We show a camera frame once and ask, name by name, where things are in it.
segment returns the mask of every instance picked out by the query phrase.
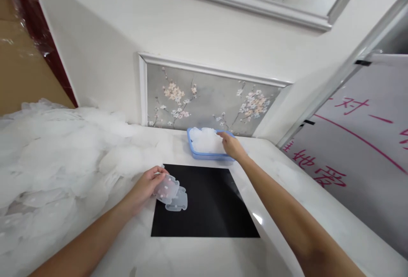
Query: red line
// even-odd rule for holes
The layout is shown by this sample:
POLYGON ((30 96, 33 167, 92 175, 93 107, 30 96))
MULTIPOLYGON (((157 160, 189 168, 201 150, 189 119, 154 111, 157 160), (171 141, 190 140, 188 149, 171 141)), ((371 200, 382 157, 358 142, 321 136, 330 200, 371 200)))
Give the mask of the red line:
POLYGON ((369 116, 374 117, 374 118, 377 118, 377 119, 382 120, 382 121, 387 122, 387 123, 394 124, 393 121, 383 119, 382 117, 376 117, 375 115, 371 115, 371 114, 369 114, 369 116))
POLYGON ((359 135, 355 134, 354 132, 348 130, 347 128, 344 128, 343 126, 329 120, 326 119, 320 115, 315 114, 315 116, 320 117, 323 120, 326 120, 334 125, 336 125, 337 127, 340 127, 344 130, 346 130, 347 132, 351 133, 352 135, 354 135, 355 137, 359 138, 360 140, 362 140, 364 143, 366 143, 367 145, 371 146, 373 149, 375 149, 377 152, 379 152, 381 155, 383 155, 385 158, 387 158, 392 164, 394 164, 397 168, 399 168, 401 171, 403 171, 405 174, 408 174, 406 170, 404 170, 404 168, 402 168, 398 163, 396 163, 394 160, 392 160, 389 156, 387 156, 386 154, 384 154, 382 151, 380 151, 377 147, 375 147, 374 145, 372 145, 371 143, 369 143, 368 141, 364 140, 362 137, 360 137, 359 135))

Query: dark red wall trim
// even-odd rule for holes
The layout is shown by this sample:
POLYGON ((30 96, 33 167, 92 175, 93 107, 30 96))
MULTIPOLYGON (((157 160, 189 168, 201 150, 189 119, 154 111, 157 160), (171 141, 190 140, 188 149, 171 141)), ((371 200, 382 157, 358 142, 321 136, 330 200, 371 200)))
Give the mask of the dark red wall trim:
POLYGON ((51 68, 74 106, 78 107, 74 92, 72 91, 65 69, 62 66, 60 55, 55 47, 54 40, 52 39, 50 29, 48 28, 39 1, 13 0, 13 2, 22 24, 34 40, 35 46, 44 56, 48 66, 51 68))

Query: left hand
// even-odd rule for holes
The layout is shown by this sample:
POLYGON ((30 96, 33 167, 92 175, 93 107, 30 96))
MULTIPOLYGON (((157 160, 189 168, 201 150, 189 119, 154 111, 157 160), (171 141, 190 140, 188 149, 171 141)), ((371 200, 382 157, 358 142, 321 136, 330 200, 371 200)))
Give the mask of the left hand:
POLYGON ((152 196, 154 188, 163 181, 166 173, 169 172, 160 166, 155 166, 143 173, 142 177, 139 178, 122 200, 122 203, 131 210, 132 215, 136 215, 141 211, 146 201, 152 196))

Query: hand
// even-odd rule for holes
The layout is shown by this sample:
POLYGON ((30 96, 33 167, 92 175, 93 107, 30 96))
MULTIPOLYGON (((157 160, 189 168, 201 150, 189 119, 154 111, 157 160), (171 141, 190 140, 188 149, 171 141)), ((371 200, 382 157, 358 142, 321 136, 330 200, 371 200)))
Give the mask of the hand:
POLYGON ((234 138, 224 131, 218 132, 217 134, 222 138, 224 150, 231 158, 239 162, 240 159, 248 156, 237 138, 234 138))
POLYGON ((141 211, 146 201, 152 196, 154 188, 163 181, 166 173, 169 172, 160 166, 155 166, 143 173, 121 201, 131 211, 132 215, 136 215, 141 211))

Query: forearm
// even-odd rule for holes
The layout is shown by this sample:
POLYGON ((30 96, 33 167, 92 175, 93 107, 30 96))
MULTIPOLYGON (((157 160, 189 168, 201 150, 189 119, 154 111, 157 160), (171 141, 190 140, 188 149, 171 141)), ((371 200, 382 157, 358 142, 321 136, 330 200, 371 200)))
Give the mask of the forearm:
POLYGON ((364 276, 312 215, 250 157, 238 162, 306 276, 364 276))
POLYGON ((120 202, 40 266, 30 277, 89 276, 131 217, 129 206, 120 202))

